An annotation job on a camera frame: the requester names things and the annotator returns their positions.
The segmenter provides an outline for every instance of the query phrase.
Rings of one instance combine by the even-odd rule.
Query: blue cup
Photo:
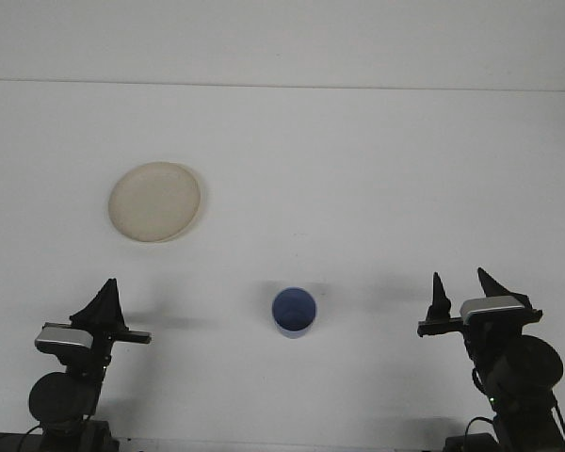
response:
[[[272,316],[282,334],[300,337],[314,322],[316,303],[305,290],[289,287],[272,302]]]

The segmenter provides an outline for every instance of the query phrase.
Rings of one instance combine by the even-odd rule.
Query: black cable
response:
[[[471,424],[473,424],[475,421],[487,422],[488,424],[493,426],[492,419],[488,419],[487,417],[478,416],[471,419],[469,421],[469,424],[467,424],[467,428],[464,430],[464,438],[462,440],[462,452],[467,452],[467,435],[469,434],[469,428],[471,427]]]
[[[481,380],[479,379],[479,375],[477,374],[477,371],[476,371],[475,368],[473,368],[473,372],[471,372],[471,378],[473,379],[473,384],[479,390],[479,392],[487,397],[488,395],[486,394],[485,390],[483,389],[483,384],[481,383]]]
[[[557,411],[558,422],[561,424],[561,428],[563,429],[563,436],[565,437],[565,420],[563,419],[561,410],[558,408],[558,402],[555,402],[555,410]]]
[[[27,438],[29,433],[34,431],[36,428],[40,428],[40,424],[37,424],[35,427],[30,428],[26,433],[24,433],[24,435],[21,437],[21,440],[19,440],[19,444],[17,445],[17,452],[21,452],[21,447],[23,446],[23,442],[25,441],[25,438]]]

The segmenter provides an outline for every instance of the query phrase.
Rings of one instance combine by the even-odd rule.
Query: white wall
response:
[[[0,0],[0,78],[565,89],[565,0]]]
[[[154,160],[198,172],[206,203],[148,245],[105,208]],[[440,446],[491,411],[460,337],[416,324],[434,270],[458,305],[477,266],[545,311],[527,331],[565,362],[565,93],[0,82],[0,430],[32,424],[59,369],[42,322],[116,276],[154,336],[115,346],[117,435]],[[295,341],[268,314],[291,284],[319,306]],[[557,397],[565,414],[565,376]]]

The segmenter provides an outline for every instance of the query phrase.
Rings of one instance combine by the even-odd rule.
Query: cable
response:
[[[473,384],[479,390],[479,392],[487,397],[488,395],[483,389],[483,384],[481,384],[481,380],[479,379],[479,375],[477,374],[477,370],[475,368],[473,368],[473,372],[471,372],[471,378],[473,379]]]
[[[464,439],[462,440],[462,452],[467,452],[467,435],[469,434],[469,428],[471,427],[471,424],[473,424],[475,421],[487,422],[488,424],[493,426],[492,419],[488,419],[487,417],[478,416],[471,419],[469,421],[469,424],[467,424],[467,428],[464,430]]]
[[[561,424],[561,428],[563,429],[563,436],[565,437],[565,421],[563,420],[561,410],[558,408],[558,402],[555,402],[555,410],[557,411],[558,422]]]
[[[34,431],[36,428],[40,428],[40,424],[37,424],[35,427],[30,428],[26,433],[24,433],[24,435],[21,437],[21,440],[19,440],[19,444],[17,445],[17,452],[21,452],[21,447],[23,446],[23,441],[25,441],[25,438],[27,438],[29,433]]]

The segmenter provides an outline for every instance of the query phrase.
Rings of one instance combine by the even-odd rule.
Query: beige plate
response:
[[[141,242],[180,234],[199,210],[201,192],[184,167],[154,162],[132,169],[115,185],[109,216],[119,232]]]

